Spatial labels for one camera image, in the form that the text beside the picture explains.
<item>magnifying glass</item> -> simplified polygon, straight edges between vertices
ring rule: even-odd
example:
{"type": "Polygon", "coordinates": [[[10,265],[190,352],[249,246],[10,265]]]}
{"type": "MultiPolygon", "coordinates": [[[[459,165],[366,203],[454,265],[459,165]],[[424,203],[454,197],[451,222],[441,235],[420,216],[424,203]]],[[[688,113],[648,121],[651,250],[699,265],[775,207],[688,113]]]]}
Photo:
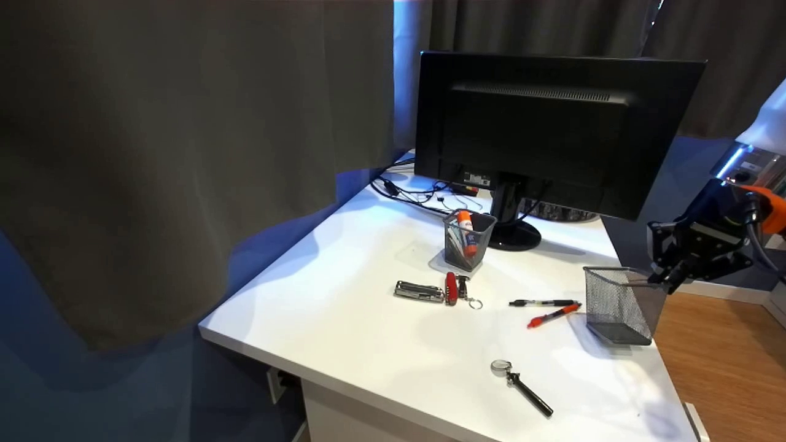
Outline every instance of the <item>magnifying glass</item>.
{"type": "Polygon", "coordinates": [[[528,399],[545,417],[551,417],[551,415],[556,413],[540,396],[535,396],[528,386],[521,384],[521,375],[513,374],[513,364],[512,364],[512,361],[496,359],[496,361],[492,361],[492,372],[494,372],[496,375],[507,375],[507,379],[508,379],[508,386],[513,384],[516,390],[518,390],[523,399],[528,399]]]}

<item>wooden floor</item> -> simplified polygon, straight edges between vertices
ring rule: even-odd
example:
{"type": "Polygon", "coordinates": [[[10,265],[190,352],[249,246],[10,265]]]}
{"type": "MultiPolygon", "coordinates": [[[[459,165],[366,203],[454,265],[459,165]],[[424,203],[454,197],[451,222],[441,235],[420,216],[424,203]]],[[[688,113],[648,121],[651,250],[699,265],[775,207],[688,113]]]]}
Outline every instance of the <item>wooden floor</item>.
{"type": "Polygon", "coordinates": [[[786,442],[786,330],[763,305],[670,295],[657,338],[712,442],[786,442]]]}

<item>desk surface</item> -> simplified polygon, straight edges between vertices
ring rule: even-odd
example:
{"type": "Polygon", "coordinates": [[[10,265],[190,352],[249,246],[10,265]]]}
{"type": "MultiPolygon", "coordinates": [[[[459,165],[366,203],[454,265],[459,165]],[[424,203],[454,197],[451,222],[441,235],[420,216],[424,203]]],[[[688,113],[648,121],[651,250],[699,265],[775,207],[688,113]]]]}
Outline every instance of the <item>desk surface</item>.
{"type": "Polygon", "coordinates": [[[372,190],[292,246],[202,323],[205,338],[454,439],[696,439],[657,347],[610,352],[584,314],[527,330],[551,310],[513,298],[584,300],[583,265],[616,265],[603,222],[533,222],[528,253],[490,250],[474,313],[394,298],[395,280],[443,284],[443,223],[372,190]],[[556,415],[545,419],[494,359],[556,415]]]}

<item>black monitor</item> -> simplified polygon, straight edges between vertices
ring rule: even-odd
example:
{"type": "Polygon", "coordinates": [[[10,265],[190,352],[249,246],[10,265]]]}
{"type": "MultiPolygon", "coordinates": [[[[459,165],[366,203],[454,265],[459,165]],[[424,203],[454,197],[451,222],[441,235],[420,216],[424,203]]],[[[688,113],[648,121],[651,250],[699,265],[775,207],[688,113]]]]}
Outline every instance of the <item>black monitor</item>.
{"type": "Polygon", "coordinates": [[[705,62],[420,55],[416,175],[492,190],[492,246],[540,233],[521,202],[640,219],[705,62]]]}

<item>metal mesh cup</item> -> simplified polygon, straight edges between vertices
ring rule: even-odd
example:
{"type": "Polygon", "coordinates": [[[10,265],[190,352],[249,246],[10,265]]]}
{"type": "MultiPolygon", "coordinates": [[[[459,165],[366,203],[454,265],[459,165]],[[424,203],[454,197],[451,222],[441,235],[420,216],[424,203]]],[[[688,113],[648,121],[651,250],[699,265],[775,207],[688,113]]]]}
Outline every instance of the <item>metal mesh cup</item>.
{"type": "Polygon", "coordinates": [[[459,211],[444,219],[444,264],[474,271],[490,248],[496,219],[490,214],[469,211],[469,223],[463,223],[459,211]]]}
{"type": "Polygon", "coordinates": [[[665,288],[629,267],[584,267],[587,330],[613,347],[647,347],[665,303],[665,288]]]}

